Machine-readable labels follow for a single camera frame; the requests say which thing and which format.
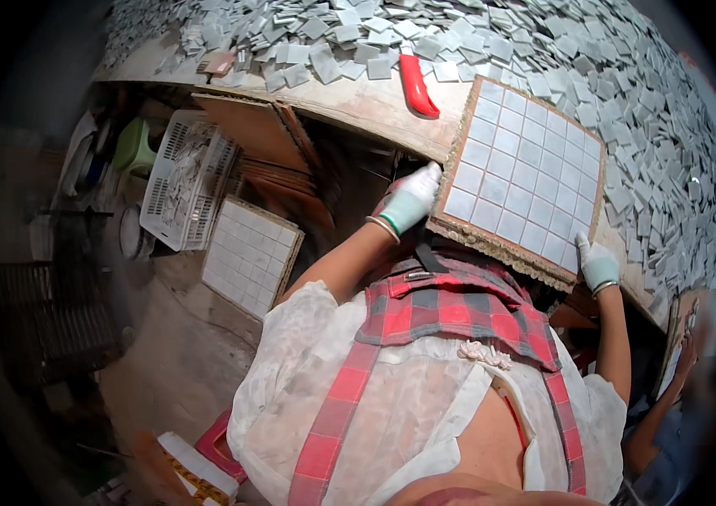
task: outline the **white square tile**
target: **white square tile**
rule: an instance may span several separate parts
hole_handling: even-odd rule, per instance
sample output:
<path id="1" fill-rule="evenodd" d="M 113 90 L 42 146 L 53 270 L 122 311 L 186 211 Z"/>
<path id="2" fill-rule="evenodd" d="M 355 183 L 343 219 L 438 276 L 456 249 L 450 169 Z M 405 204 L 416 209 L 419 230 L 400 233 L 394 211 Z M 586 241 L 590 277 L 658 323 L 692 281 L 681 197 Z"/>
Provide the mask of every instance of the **white square tile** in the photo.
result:
<path id="1" fill-rule="evenodd" d="M 515 158 L 494 149 L 490 153 L 490 161 L 487 162 L 487 171 L 509 180 L 513 175 L 514 165 Z"/>
<path id="2" fill-rule="evenodd" d="M 478 143 L 473 139 L 465 140 L 465 148 L 462 150 L 462 161 L 479 168 L 487 166 L 487 158 L 490 156 L 490 147 Z"/>
<path id="3" fill-rule="evenodd" d="M 464 162 L 459 163 L 457 173 L 454 177 L 454 186 L 465 189 L 473 195 L 478 194 L 478 188 L 482 184 L 484 170 L 468 165 Z"/>
<path id="4" fill-rule="evenodd" d="M 566 127 L 566 140 L 572 141 L 575 146 L 582 149 L 586 142 L 586 134 L 577 125 L 569 123 Z"/>
<path id="5" fill-rule="evenodd" d="M 543 127 L 546 124 L 546 107 L 536 104 L 532 100 L 527 100 L 526 116 Z"/>
<path id="6" fill-rule="evenodd" d="M 470 220 L 470 213 L 473 212 L 473 206 L 476 203 L 476 197 L 459 188 L 451 188 L 448 199 L 445 201 L 444 212 L 464 221 Z"/>
<path id="7" fill-rule="evenodd" d="M 254 225 L 257 222 L 257 215 L 255 215 L 251 210 L 243 209 L 242 210 L 242 216 L 240 217 L 240 223 L 245 225 L 248 228 L 254 228 Z"/>
<path id="8" fill-rule="evenodd" d="M 270 220 L 258 215 L 257 219 L 254 220 L 253 228 L 262 235 L 265 235 L 265 233 L 267 233 L 268 231 L 268 223 L 270 223 Z"/>
<path id="9" fill-rule="evenodd" d="M 296 232 L 294 230 L 291 230 L 290 228 L 282 228 L 282 231 L 279 233 L 278 241 L 285 246 L 290 246 L 293 244 L 293 239 L 295 238 Z"/>
<path id="10" fill-rule="evenodd" d="M 228 216 L 229 218 L 231 216 L 234 216 L 234 208 L 235 207 L 238 207 L 238 206 L 231 201 L 224 202 L 222 204 L 222 214 L 225 216 Z"/>
<path id="11" fill-rule="evenodd" d="M 600 151 L 602 150 L 602 146 L 600 143 L 597 142 L 597 139 L 594 138 L 591 134 L 586 134 L 586 153 L 589 155 L 595 157 L 596 159 L 600 158 Z"/>
<path id="12" fill-rule="evenodd" d="M 524 234 L 521 236 L 521 246 L 532 253 L 541 254 L 543 242 L 546 240 L 546 229 L 538 227 L 535 223 L 526 222 Z"/>
<path id="13" fill-rule="evenodd" d="M 284 262 L 287 260 L 287 254 L 291 252 L 291 249 L 288 248 L 285 245 L 276 244 L 276 247 L 273 248 L 273 253 L 271 254 L 271 257 L 276 258 L 277 260 Z"/>
<path id="14" fill-rule="evenodd" d="M 558 186 L 558 197 L 555 199 L 555 206 L 573 215 L 576 205 L 577 192 L 566 185 Z"/>
<path id="15" fill-rule="evenodd" d="M 278 244 L 279 242 L 273 240 L 270 237 L 265 236 L 265 238 L 262 239 L 262 246 L 257 248 L 257 250 L 262 251 L 262 253 L 270 257 L 273 255 L 273 250 L 276 249 L 276 245 Z"/>
<path id="16" fill-rule="evenodd" d="M 499 151 L 507 153 L 510 156 L 515 156 L 518 152 L 518 142 L 520 140 L 521 138 L 514 133 L 507 132 L 507 130 L 499 128 L 495 132 L 493 147 Z"/>
<path id="17" fill-rule="evenodd" d="M 499 220 L 499 227 L 496 229 L 495 235 L 518 244 L 521 241 L 521 234 L 524 232 L 524 223 L 526 223 L 524 218 L 514 215 L 506 209 L 502 210 L 501 220 Z"/>
<path id="18" fill-rule="evenodd" d="M 478 196 L 499 206 L 504 206 L 507 198 L 507 190 L 509 190 L 509 183 L 507 181 L 492 174 L 487 174 L 484 177 L 482 191 Z"/>
<path id="19" fill-rule="evenodd" d="M 510 186 L 507 192 L 507 200 L 505 201 L 505 209 L 511 210 L 513 213 L 526 216 L 530 213 L 532 205 L 532 193 L 517 186 Z"/>
<path id="20" fill-rule="evenodd" d="M 535 191 L 535 181 L 538 180 L 538 170 L 518 160 L 515 162 L 512 181 L 528 192 Z"/>
<path id="21" fill-rule="evenodd" d="M 270 291 L 276 291 L 276 285 L 279 283 L 279 278 L 272 275 L 270 272 L 265 273 L 265 279 L 262 280 L 262 288 L 267 288 Z"/>
<path id="22" fill-rule="evenodd" d="M 504 99 L 505 88 L 490 81 L 482 81 L 482 89 L 479 90 L 478 94 L 496 104 L 501 104 Z"/>
<path id="23" fill-rule="evenodd" d="M 259 297 L 259 291 L 261 288 L 262 288 L 261 284 L 255 282 L 255 281 L 251 281 L 249 283 L 248 287 L 245 289 L 245 293 L 247 295 L 250 295 L 251 297 L 257 298 L 257 297 Z"/>
<path id="24" fill-rule="evenodd" d="M 240 264 L 240 268 L 238 269 L 240 271 L 240 274 L 245 276 L 246 278 L 251 277 L 251 270 L 253 269 L 253 264 L 250 261 L 243 260 Z"/>
<path id="25" fill-rule="evenodd" d="M 226 265 L 231 267 L 233 270 L 237 270 L 240 268 L 240 264 L 243 262 L 243 258 L 239 255 L 231 255 L 231 257 L 228 258 L 228 262 Z"/>
<path id="26" fill-rule="evenodd" d="M 265 235 L 267 237 L 272 238 L 273 240 L 277 240 L 279 238 L 279 234 L 281 233 L 282 227 L 280 227 L 278 223 L 274 223 L 268 220 L 268 231 L 265 233 Z"/>
<path id="27" fill-rule="evenodd" d="M 583 174 L 580 178 L 580 187 L 577 189 L 577 192 L 583 197 L 586 197 L 589 202 L 594 202 L 594 199 L 597 197 L 597 182 L 586 176 L 586 174 Z"/>
<path id="28" fill-rule="evenodd" d="M 520 134 L 521 128 L 524 127 L 524 116 L 521 116 L 508 108 L 503 108 L 501 109 L 501 115 L 499 116 L 499 127 L 506 128 L 515 134 Z"/>
<path id="29" fill-rule="evenodd" d="M 257 251 L 256 253 L 254 253 L 253 261 L 251 263 L 254 266 L 257 266 L 260 269 L 264 270 L 268 268 L 268 264 L 270 263 L 270 257 L 262 251 Z"/>
<path id="30" fill-rule="evenodd" d="M 251 269 L 251 280 L 254 283 L 259 284 L 259 286 L 262 286 L 262 280 L 265 279 L 265 270 L 260 269 L 257 266 L 254 266 L 253 269 Z"/>
<path id="31" fill-rule="evenodd" d="M 246 292 L 243 296 L 243 307 L 251 312 L 254 312 L 254 309 L 257 308 L 257 299 L 251 297 L 248 292 Z"/>
<path id="32" fill-rule="evenodd" d="M 538 174 L 538 181 L 535 183 L 535 194 L 538 197 L 554 204 L 555 196 L 558 193 L 558 181 L 546 176 L 543 172 Z"/>
<path id="33" fill-rule="evenodd" d="M 500 112 L 500 105 L 493 104 L 490 100 L 479 98 L 476 102 L 476 110 L 474 110 L 473 115 L 496 125 L 499 122 Z"/>
<path id="34" fill-rule="evenodd" d="M 214 230 L 226 231 L 226 226 L 229 222 L 231 222 L 231 218 L 225 215 L 219 215 L 217 217 L 217 225 L 214 227 Z"/>
<path id="35" fill-rule="evenodd" d="M 479 198 L 478 201 L 476 201 L 476 208 L 473 211 L 470 222 L 479 228 L 489 231 L 491 234 L 495 234 L 495 228 L 499 224 L 499 217 L 501 217 L 500 207 Z"/>
<path id="36" fill-rule="evenodd" d="M 217 237 L 220 236 L 220 235 L 221 235 L 221 234 L 214 234 L 213 237 L 214 237 L 215 239 L 217 239 Z M 211 246 L 209 246 L 209 254 L 210 254 L 212 257 L 215 257 L 215 258 L 217 258 L 217 259 L 220 260 L 220 261 L 223 261 L 223 259 L 225 258 L 225 255 L 226 255 L 227 252 L 228 252 L 227 249 L 223 248 L 221 245 L 219 245 L 219 244 L 216 243 L 216 242 L 212 242 L 212 243 L 211 243 Z"/>
<path id="37" fill-rule="evenodd" d="M 564 162 L 563 171 L 560 173 L 560 182 L 569 188 L 578 188 L 580 186 L 580 171 L 568 162 Z"/>
<path id="38" fill-rule="evenodd" d="M 277 278 L 282 274 L 282 268 L 285 266 L 285 264 L 276 258 L 271 258 L 270 263 L 268 264 L 268 272 Z"/>
<path id="39" fill-rule="evenodd" d="M 592 158 L 591 156 L 588 156 L 588 154 L 583 156 L 583 172 L 594 179 L 600 178 L 600 162 L 598 160 L 599 158 Z"/>
<path id="40" fill-rule="evenodd" d="M 574 208 L 574 217 L 586 225 L 591 225 L 592 212 L 594 212 L 594 204 L 583 198 L 582 195 L 577 195 L 577 207 Z"/>
<path id="41" fill-rule="evenodd" d="M 231 297 L 231 300 L 235 301 L 237 304 L 242 304 L 243 298 L 245 297 L 245 290 L 241 290 L 234 286 L 229 293 L 229 297 Z"/>
<path id="42" fill-rule="evenodd" d="M 241 240 L 234 238 L 232 238 L 225 245 L 223 245 L 223 247 L 225 247 L 227 250 L 231 251 L 235 255 L 242 254 L 243 250 L 245 249 L 245 246 L 247 245 Z"/>
<path id="43" fill-rule="evenodd" d="M 237 229 L 237 239 L 242 242 L 248 242 L 249 237 L 251 237 L 251 229 L 241 224 L 240 228 Z"/>
<path id="44" fill-rule="evenodd" d="M 563 137 L 555 134 L 555 132 L 547 130 L 545 136 L 543 137 L 543 147 L 555 155 L 563 158 L 566 141 Z"/>
<path id="45" fill-rule="evenodd" d="M 493 145 L 493 137 L 495 136 L 495 125 L 483 120 L 480 117 L 474 117 L 470 121 L 470 129 L 467 136 L 474 138 L 487 146 Z"/>
<path id="46" fill-rule="evenodd" d="M 582 168 L 583 150 L 570 143 L 569 141 L 566 141 L 566 148 L 564 149 L 563 159 L 577 168 Z"/>
<path id="47" fill-rule="evenodd" d="M 505 107 L 514 110 L 516 113 L 526 112 L 526 98 L 518 95 L 513 90 L 505 91 Z"/>
<path id="48" fill-rule="evenodd" d="M 568 233 L 572 230 L 572 216 L 556 207 L 552 212 L 552 221 L 549 223 L 549 230 L 555 232 L 560 237 L 568 237 Z"/>
<path id="49" fill-rule="evenodd" d="M 566 138 L 566 125 L 568 125 L 568 121 L 566 121 L 563 117 L 558 116 L 552 111 L 548 111 L 548 117 L 546 118 L 546 127 L 548 129 L 555 132 L 555 134 Z"/>
<path id="50" fill-rule="evenodd" d="M 572 245 L 576 245 L 577 232 L 579 231 L 583 232 L 584 236 L 589 236 L 589 226 L 580 221 L 579 219 L 575 218 L 574 220 L 572 220 L 572 229 L 568 231 L 568 237 L 566 238 L 566 240 L 572 243 Z"/>
<path id="51" fill-rule="evenodd" d="M 270 306 L 270 301 L 273 300 L 273 291 L 268 288 L 262 287 L 259 291 L 259 297 L 257 298 L 262 304 Z"/>
<path id="52" fill-rule="evenodd" d="M 541 254 L 548 260 L 557 265 L 563 259 L 563 252 L 566 249 L 566 241 L 549 232 L 546 234 L 546 242 L 543 243 L 543 251 Z"/>
<path id="53" fill-rule="evenodd" d="M 560 261 L 560 266 L 566 270 L 571 270 L 574 274 L 577 274 L 577 248 L 566 243 L 563 252 L 563 259 Z"/>
<path id="54" fill-rule="evenodd" d="M 543 134 L 546 129 L 529 118 L 524 120 L 524 129 L 521 132 L 521 136 L 529 139 L 538 146 L 543 146 Z"/>
<path id="55" fill-rule="evenodd" d="M 518 148 L 518 159 L 524 160 L 533 167 L 540 167 L 542 152 L 542 147 L 523 138 L 521 140 L 521 146 Z"/>
<path id="56" fill-rule="evenodd" d="M 226 225 L 225 225 L 224 230 L 226 231 L 227 234 L 236 237 L 236 236 L 237 236 L 237 231 L 240 230 L 240 224 L 237 223 L 234 219 L 229 218 L 229 219 L 226 221 Z"/>
<path id="57" fill-rule="evenodd" d="M 259 248 L 262 246 L 262 239 L 265 236 L 263 236 L 261 233 L 259 233 L 256 230 L 251 230 L 251 234 L 249 235 L 249 246 L 251 248 Z"/>
<path id="58" fill-rule="evenodd" d="M 560 179 L 560 172 L 563 170 L 563 160 L 549 151 L 543 150 L 541 155 L 541 172 L 545 172 L 555 179 Z"/>

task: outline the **silver bangle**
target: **silver bangle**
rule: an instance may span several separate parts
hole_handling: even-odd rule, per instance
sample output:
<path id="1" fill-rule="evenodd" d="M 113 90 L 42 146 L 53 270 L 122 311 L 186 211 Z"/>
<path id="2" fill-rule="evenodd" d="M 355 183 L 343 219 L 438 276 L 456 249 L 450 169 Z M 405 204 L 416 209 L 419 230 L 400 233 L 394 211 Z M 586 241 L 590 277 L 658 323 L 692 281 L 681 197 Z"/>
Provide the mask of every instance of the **silver bangle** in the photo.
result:
<path id="1" fill-rule="evenodd" d="M 394 233 L 393 228 L 391 228 L 388 223 L 386 223 L 382 219 L 376 218 L 374 216 L 367 216 L 366 222 L 367 223 L 372 222 L 375 225 L 380 225 L 380 227 L 383 228 L 385 231 L 387 231 L 389 233 L 389 235 L 394 239 L 394 244 L 400 245 L 400 238 L 397 237 L 397 234 Z"/>
<path id="2" fill-rule="evenodd" d="M 605 288 L 613 287 L 614 285 L 619 285 L 619 283 L 616 281 L 606 281 L 605 283 L 600 283 L 600 285 L 594 289 L 594 292 L 592 292 L 592 298 L 597 298 L 597 294 L 599 292 L 603 291 Z"/>

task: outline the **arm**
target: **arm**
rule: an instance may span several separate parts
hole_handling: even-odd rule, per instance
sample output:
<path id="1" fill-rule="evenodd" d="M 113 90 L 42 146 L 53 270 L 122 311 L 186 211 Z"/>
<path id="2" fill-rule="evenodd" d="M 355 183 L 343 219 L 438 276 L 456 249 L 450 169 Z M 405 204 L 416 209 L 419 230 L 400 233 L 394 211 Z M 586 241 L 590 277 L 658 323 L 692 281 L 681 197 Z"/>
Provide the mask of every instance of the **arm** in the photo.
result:
<path id="1" fill-rule="evenodd" d="M 673 407 L 675 400 L 684 388 L 684 380 L 687 379 L 687 373 L 695 363 L 695 359 L 696 353 L 695 347 L 692 345 L 692 339 L 689 336 L 685 336 L 681 356 L 675 366 L 673 380 L 667 385 L 667 389 L 656 401 L 656 404 L 650 409 L 646 417 L 636 426 L 631 437 L 625 441 L 625 446 L 623 447 L 625 463 L 634 473 L 642 474 L 650 462 L 658 455 L 659 447 L 654 445 L 656 432 L 662 425 L 662 420 L 664 420 L 667 411 Z"/>
<path id="2" fill-rule="evenodd" d="M 612 285 L 597 294 L 600 307 L 600 346 L 597 350 L 597 374 L 614 385 L 625 401 L 631 395 L 631 346 L 627 340 L 622 292 Z"/>
<path id="3" fill-rule="evenodd" d="M 377 223 L 363 225 L 349 239 L 304 271 L 278 303 L 288 300 L 293 292 L 307 282 L 319 279 L 324 281 L 339 304 L 348 300 L 358 281 L 383 259 L 389 248 L 399 242 L 397 237 L 428 214 L 434 204 L 441 177 L 442 169 L 431 162 L 401 180 L 389 205 L 379 217 L 390 228 L 386 230 Z"/>
<path id="4" fill-rule="evenodd" d="M 625 401 L 631 394 L 631 347 L 627 340 L 625 310 L 619 291 L 619 263 L 614 253 L 602 245 L 589 245 L 588 238 L 577 232 L 580 269 L 594 293 L 600 309 L 600 346 L 597 351 L 597 374 L 614 385 Z"/>
<path id="5" fill-rule="evenodd" d="M 293 283 L 279 299 L 288 300 L 293 292 L 307 282 L 321 279 L 336 302 L 342 304 L 352 297 L 358 281 L 395 244 L 395 240 L 377 223 L 366 223 L 335 249 L 324 255 Z"/>

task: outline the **red plaid apron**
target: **red plaid apron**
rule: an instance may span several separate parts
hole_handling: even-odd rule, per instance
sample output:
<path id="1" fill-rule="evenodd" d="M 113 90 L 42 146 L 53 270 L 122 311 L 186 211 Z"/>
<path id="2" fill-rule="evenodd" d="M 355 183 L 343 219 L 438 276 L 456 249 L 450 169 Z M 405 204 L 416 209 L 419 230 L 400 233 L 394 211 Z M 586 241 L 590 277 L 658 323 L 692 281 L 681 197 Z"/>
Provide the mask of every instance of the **red plaid apron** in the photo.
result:
<path id="1" fill-rule="evenodd" d="M 498 348 L 540 369 L 555 410 L 568 490 L 586 494 L 583 448 L 546 315 L 500 264 L 485 267 L 439 257 L 447 274 L 424 272 L 417 260 L 366 289 L 367 319 L 355 334 L 296 462 L 290 506 L 321 504 L 352 415 L 383 346 L 449 332 L 457 339 L 495 339 Z"/>

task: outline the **mosaic tile sheet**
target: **mosaic tile sheet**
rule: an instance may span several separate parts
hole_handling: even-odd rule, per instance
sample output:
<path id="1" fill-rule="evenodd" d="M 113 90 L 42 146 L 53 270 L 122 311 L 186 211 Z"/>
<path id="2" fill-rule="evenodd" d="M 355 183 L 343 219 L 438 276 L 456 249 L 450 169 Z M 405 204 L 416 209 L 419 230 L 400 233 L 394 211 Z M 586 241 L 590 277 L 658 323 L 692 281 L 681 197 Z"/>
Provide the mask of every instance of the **mosaic tile sheet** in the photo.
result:
<path id="1" fill-rule="evenodd" d="M 203 283 L 262 319 L 282 294 L 303 232 L 294 224 L 227 198 L 203 266 Z"/>
<path id="2" fill-rule="evenodd" d="M 443 212 L 577 274 L 603 145 L 555 111 L 483 80 Z"/>

